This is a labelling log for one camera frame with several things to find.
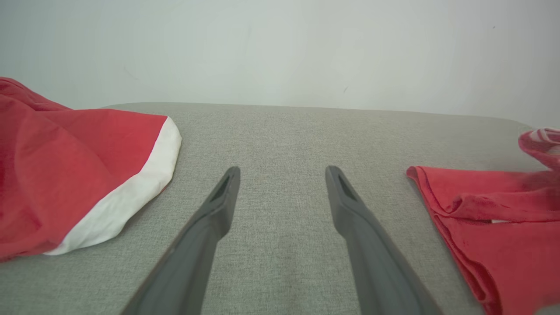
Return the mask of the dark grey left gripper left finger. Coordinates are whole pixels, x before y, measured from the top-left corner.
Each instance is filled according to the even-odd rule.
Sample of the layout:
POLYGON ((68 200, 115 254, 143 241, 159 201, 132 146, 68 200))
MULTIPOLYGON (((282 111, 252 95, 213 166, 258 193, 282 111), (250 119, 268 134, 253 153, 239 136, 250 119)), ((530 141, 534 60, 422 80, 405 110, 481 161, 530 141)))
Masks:
POLYGON ((122 315, 200 315, 217 244, 232 225, 240 180, 239 167, 226 170, 122 315))

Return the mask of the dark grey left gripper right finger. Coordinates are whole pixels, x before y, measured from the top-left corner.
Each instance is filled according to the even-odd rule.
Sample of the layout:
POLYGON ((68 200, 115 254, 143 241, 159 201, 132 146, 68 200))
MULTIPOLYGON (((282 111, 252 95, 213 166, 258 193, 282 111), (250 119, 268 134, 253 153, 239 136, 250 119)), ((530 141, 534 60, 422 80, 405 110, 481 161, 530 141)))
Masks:
POLYGON ((362 315, 443 315, 343 171, 325 170, 332 220, 348 249, 362 315))

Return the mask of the red shirt with white sleeves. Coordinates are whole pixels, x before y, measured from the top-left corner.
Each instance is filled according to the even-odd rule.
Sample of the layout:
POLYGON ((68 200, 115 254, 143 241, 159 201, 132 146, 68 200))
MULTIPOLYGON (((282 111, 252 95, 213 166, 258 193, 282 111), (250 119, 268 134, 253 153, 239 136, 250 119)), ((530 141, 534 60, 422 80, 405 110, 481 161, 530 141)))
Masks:
POLYGON ((406 171, 486 315, 560 304, 560 129, 526 132, 518 145, 547 170, 406 171))

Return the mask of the red garment with white hem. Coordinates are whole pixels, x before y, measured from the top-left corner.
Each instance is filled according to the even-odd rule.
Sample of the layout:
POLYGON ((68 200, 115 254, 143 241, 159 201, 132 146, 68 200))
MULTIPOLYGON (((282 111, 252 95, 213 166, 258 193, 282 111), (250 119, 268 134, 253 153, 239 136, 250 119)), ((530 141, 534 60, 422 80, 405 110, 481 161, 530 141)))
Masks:
POLYGON ((0 263, 116 237, 170 183, 169 116, 74 110, 0 77, 0 263))

